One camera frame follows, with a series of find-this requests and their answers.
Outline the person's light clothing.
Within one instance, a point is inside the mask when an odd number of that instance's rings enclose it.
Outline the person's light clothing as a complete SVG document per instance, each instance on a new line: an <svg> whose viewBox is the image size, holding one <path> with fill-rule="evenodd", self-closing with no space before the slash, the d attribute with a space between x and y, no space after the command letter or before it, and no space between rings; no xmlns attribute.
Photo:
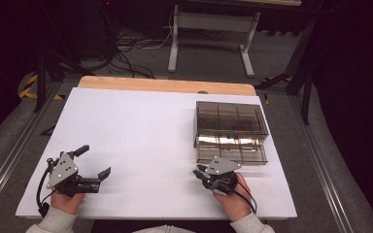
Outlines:
<svg viewBox="0 0 373 233"><path fill-rule="evenodd" d="M161 225L134 231L133 233L195 233L174 225Z"/></svg>

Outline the white metal table frame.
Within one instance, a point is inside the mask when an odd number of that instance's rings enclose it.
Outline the white metal table frame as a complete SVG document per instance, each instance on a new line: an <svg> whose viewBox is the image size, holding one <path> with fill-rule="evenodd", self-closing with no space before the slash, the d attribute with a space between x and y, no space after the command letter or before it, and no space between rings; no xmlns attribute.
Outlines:
<svg viewBox="0 0 373 233"><path fill-rule="evenodd" d="M179 29L203 29L203 30L220 30L227 32L246 32L247 41L239 46L239 52L242 57L246 74L249 78L254 77L254 68L249 56L249 49L252 45L253 37L260 13L255 13L252 17L236 17L224 15L211 15L200 13L183 12L179 5L174 6L172 19L172 44L169 54L169 63L167 70L174 73L177 67L177 56L179 49Z"/></svg>

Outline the white board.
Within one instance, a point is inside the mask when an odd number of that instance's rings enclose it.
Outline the white board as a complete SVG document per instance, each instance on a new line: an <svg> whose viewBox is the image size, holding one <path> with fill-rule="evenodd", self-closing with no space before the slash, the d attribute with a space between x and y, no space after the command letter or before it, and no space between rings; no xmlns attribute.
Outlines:
<svg viewBox="0 0 373 233"><path fill-rule="evenodd" d="M17 206L17 216L39 217L37 193L48 158L83 145L81 176L111 168L97 193L80 206L89 219L223 219L210 190L192 171L197 101L256 104L256 96L74 88Z"/></svg>

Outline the aluminium floor rail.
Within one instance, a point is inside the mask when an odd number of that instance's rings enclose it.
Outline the aluminium floor rail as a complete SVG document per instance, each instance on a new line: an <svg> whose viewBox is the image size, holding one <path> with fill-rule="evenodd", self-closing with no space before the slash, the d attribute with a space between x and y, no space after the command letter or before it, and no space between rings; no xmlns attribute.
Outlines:
<svg viewBox="0 0 373 233"><path fill-rule="evenodd" d="M36 100L22 99L0 125L0 194L26 151L43 115L50 107L52 98L61 87L62 83L50 84L46 92L46 101L38 112L35 111Z"/></svg>
<svg viewBox="0 0 373 233"><path fill-rule="evenodd" d="M334 216L339 232L355 233L350 220L347 217L344 206L341 203L338 191L334 186L331 177L329 176L326 166L324 165L322 155L319 152L317 142L313 136L313 132L311 131L310 126L307 125L301 117L301 105L293 96L289 96L288 101L293 112L295 113L295 118L300 125L302 135L308 145L309 152L312 157L313 166L320 180L325 199L329 205L332 215Z"/></svg>

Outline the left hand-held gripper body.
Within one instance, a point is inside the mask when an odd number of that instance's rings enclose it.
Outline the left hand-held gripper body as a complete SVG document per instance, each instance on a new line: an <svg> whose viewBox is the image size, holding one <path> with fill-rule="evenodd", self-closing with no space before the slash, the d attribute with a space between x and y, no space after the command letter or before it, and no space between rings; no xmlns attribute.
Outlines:
<svg viewBox="0 0 373 233"><path fill-rule="evenodd" d="M50 166L50 179L46 188L69 197L77 193L97 193L101 181L80 176L79 168L74 159L69 157L69 152L63 151Z"/></svg>

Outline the smoky plastic drawer cabinet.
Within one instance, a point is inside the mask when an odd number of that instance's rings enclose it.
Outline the smoky plastic drawer cabinet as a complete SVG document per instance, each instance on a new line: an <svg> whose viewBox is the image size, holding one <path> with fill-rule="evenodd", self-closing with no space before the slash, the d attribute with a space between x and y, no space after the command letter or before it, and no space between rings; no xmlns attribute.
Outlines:
<svg viewBox="0 0 373 233"><path fill-rule="evenodd" d="M194 116L194 147L260 148L269 131L256 104L197 101Z"/></svg>

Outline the person's right hand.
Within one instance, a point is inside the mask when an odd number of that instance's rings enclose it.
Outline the person's right hand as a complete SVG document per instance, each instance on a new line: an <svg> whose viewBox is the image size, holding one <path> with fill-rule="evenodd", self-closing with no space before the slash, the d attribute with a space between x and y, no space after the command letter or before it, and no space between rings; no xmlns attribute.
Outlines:
<svg viewBox="0 0 373 233"><path fill-rule="evenodd" d="M233 195L222 196L214 193L214 197L231 221L238 220L252 212L250 206L250 202L252 201L251 190L240 173L237 173L236 176L238 184L235 187Z"/></svg>

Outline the black equipment with red light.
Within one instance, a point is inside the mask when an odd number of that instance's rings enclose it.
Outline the black equipment with red light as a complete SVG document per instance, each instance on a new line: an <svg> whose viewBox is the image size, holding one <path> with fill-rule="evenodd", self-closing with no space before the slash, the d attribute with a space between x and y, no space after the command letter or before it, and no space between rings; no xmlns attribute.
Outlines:
<svg viewBox="0 0 373 233"><path fill-rule="evenodd" d="M106 59L113 52L111 0L79 0L77 4L78 54Z"/></svg>

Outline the person's left hand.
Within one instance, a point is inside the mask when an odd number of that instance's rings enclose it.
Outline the person's left hand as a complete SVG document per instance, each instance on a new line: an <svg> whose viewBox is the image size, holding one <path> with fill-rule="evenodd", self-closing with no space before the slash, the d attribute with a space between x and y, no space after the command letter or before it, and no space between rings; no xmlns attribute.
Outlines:
<svg viewBox="0 0 373 233"><path fill-rule="evenodd" d="M76 215L79 211L80 204L84 199L84 193L78 193L73 197L69 197L65 194L54 192L51 195L51 206L64 213Z"/></svg>

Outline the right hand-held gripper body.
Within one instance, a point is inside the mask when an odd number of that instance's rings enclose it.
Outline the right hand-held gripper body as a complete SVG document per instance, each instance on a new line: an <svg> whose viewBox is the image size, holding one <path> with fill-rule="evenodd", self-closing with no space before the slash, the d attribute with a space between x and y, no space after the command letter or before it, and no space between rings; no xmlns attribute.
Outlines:
<svg viewBox="0 0 373 233"><path fill-rule="evenodd" d="M235 171L241 168L237 162L222 157L215 157L207 166L205 172L201 171L208 178L203 182L205 188L222 196L231 195L238 183Z"/></svg>

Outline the black metal stand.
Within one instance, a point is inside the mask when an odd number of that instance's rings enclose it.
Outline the black metal stand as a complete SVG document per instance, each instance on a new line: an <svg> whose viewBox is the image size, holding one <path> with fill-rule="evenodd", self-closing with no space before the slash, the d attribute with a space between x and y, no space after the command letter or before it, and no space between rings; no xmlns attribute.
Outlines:
<svg viewBox="0 0 373 233"><path fill-rule="evenodd" d="M302 31L300 39L285 71L270 80L262 81L261 84L258 84L255 87L256 89L266 89L269 86L290 78L290 82L286 87L287 95L296 95L300 89L303 89L300 115L305 125L309 124L308 114L312 90L312 78L310 75L309 61L304 56L304 53L308 48L315 24L316 21L311 19Z"/></svg>
<svg viewBox="0 0 373 233"><path fill-rule="evenodd" d="M35 113L38 113L49 99L46 88L47 77L50 77L51 81L55 83L62 83L65 79L65 74L61 67L61 63L65 64L78 74L84 76L93 76L92 72L88 71L71 58L67 58L54 50L40 49L36 62L37 102L34 110Z"/></svg>

